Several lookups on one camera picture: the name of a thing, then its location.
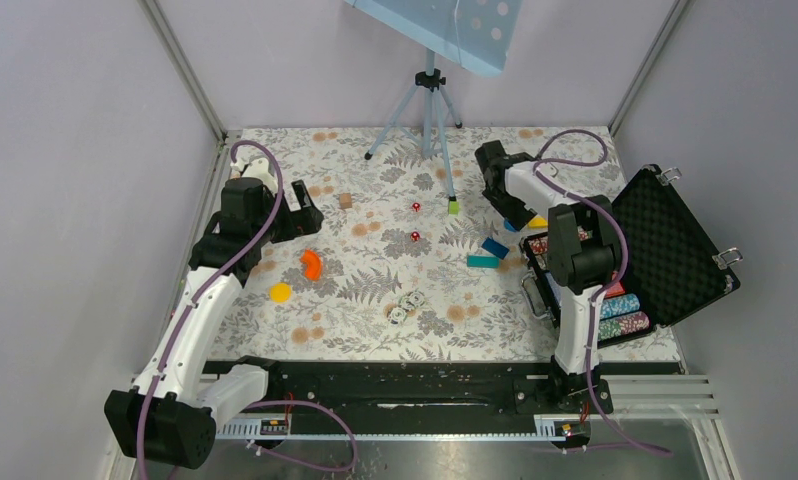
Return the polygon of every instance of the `small wooden block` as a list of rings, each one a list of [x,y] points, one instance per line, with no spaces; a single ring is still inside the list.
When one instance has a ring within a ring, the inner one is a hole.
[[[340,208],[346,210],[347,208],[352,208],[352,194],[351,193],[341,193],[340,194]]]

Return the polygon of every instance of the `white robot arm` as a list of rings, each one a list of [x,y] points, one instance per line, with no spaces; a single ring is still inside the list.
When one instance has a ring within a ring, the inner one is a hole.
[[[546,216],[546,212],[556,205],[575,203],[564,195],[552,190],[534,175],[534,162],[527,161],[514,165],[505,171],[505,191],[520,199],[530,211]],[[599,331],[599,319],[590,318],[590,298],[602,285],[585,288],[576,295],[564,285],[561,289],[561,328],[558,346],[555,348],[555,361],[565,373],[584,373],[585,347],[588,344],[588,327],[595,322],[593,331]],[[605,295],[597,299],[599,309]],[[597,335],[594,335],[590,347],[597,348]],[[591,370],[599,364],[599,355],[591,358]]]
[[[163,339],[132,388],[111,391],[105,402],[105,416],[127,456],[137,455],[142,420],[146,458],[198,468],[210,454],[217,428],[267,395],[271,372],[245,364],[199,390],[219,326],[260,262],[263,245],[322,228],[323,214],[301,180],[292,183],[299,209],[291,211],[283,197],[276,205],[275,192],[282,186],[269,174],[267,163],[258,159],[239,170],[241,177],[225,183],[220,211],[193,246],[184,291]]]
[[[565,379],[565,384],[575,385],[562,388],[562,395],[578,391],[578,385],[584,382],[576,377],[586,373],[585,351],[597,348],[596,336],[588,339],[591,322],[593,331],[599,331],[599,319],[590,317],[590,298],[610,281],[619,266],[619,239],[601,216],[540,181],[530,155],[508,155],[498,141],[485,143],[475,155],[484,176],[485,198],[514,228],[522,228],[538,213],[549,222],[547,266],[562,287],[561,328],[553,370],[558,369],[556,374]],[[610,211],[607,198],[590,198]],[[589,239],[579,238],[580,227],[591,233]],[[603,298],[597,297],[597,311]],[[598,355],[592,355],[591,372],[598,363]]]
[[[199,267],[187,274],[184,293],[173,319],[180,318],[184,310],[193,305],[196,289],[216,272],[215,268]],[[217,425],[225,425],[238,412],[266,395],[267,372],[252,365],[237,365],[230,375],[199,391],[199,377],[210,354],[214,337],[222,319],[243,287],[233,275],[222,275],[205,290],[184,322],[184,327],[175,340],[162,374],[158,372],[158,361],[172,338],[176,321],[169,322],[166,333],[158,344],[152,359],[143,372],[134,380],[137,393],[145,395],[154,376],[160,376],[155,398],[175,395],[182,403],[194,408],[209,408],[211,418]]]

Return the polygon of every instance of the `light blue board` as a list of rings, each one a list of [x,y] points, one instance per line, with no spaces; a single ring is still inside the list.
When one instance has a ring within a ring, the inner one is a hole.
[[[346,3],[467,70],[493,77],[505,68],[508,47],[523,2],[346,0]]]

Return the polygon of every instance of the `blue block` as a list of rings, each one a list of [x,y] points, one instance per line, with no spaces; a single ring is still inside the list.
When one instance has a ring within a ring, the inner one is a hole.
[[[499,259],[496,257],[467,255],[467,266],[475,268],[496,268],[499,266]]]
[[[487,250],[488,252],[492,253],[493,255],[496,255],[497,257],[503,260],[505,259],[505,255],[508,255],[508,252],[511,251],[510,248],[506,247],[505,245],[502,245],[501,243],[497,242],[496,240],[490,237],[488,237],[488,239],[481,244],[481,248]]]

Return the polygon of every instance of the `white wall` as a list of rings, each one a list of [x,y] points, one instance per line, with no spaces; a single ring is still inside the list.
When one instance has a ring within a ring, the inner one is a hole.
[[[229,129],[384,125],[425,66],[423,47],[342,0],[161,4]],[[608,124],[672,4],[526,0],[502,75],[438,66],[465,125]],[[420,96],[402,123],[421,122]]]
[[[712,380],[744,479],[798,478],[798,2],[699,0],[617,139],[658,162],[741,289],[677,329]]]
[[[215,141],[136,1],[0,2],[0,478],[96,478]]]

